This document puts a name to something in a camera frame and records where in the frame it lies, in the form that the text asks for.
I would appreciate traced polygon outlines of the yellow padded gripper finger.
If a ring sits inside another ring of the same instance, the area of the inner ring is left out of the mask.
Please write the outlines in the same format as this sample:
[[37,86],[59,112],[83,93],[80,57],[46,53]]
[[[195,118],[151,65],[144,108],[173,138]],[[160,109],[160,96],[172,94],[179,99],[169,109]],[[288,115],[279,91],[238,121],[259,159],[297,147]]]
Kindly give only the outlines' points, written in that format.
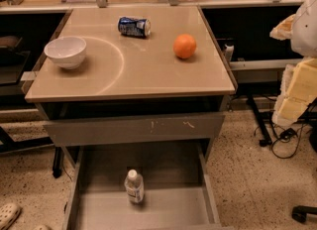
[[283,72],[272,122],[290,126],[317,98],[317,58],[305,57],[297,65],[288,64]]
[[269,36],[276,40],[290,40],[292,38],[292,24],[295,15],[290,15],[283,21],[281,21],[276,27],[274,27]]

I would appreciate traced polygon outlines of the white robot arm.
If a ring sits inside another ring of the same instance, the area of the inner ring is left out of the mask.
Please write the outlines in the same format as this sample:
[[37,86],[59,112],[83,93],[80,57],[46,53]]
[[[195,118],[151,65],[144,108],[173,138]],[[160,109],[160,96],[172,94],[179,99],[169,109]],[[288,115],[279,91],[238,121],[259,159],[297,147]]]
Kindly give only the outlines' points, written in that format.
[[303,56],[297,65],[288,64],[282,75],[272,121],[290,126],[317,98],[317,0],[305,0],[295,14],[274,27],[269,35],[290,40],[291,49]]

